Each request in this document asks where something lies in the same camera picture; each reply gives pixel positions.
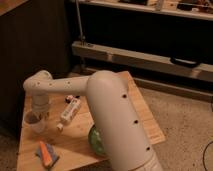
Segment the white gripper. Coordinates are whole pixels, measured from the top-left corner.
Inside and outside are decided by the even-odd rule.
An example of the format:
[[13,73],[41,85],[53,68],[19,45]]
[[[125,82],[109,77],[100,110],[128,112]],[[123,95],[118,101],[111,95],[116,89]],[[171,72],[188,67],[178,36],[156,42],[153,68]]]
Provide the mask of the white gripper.
[[46,115],[49,112],[49,109],[50,109],[49,103],[42,105],[37,105],[35,103],[32,104],[32,112],[38,117]]

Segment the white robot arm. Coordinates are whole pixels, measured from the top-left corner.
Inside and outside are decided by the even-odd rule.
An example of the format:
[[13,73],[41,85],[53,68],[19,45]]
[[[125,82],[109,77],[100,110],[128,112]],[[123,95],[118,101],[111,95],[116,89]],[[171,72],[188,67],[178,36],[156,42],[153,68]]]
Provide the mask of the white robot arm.
[[104,152],[115,171],[163,171],[128,94],[128,82],[112,71],[90,76],[54,79],[42,70],[26,79],[24,90],[33,97],[33,110],[48,110],[48,95],[84,96],[99,132]]

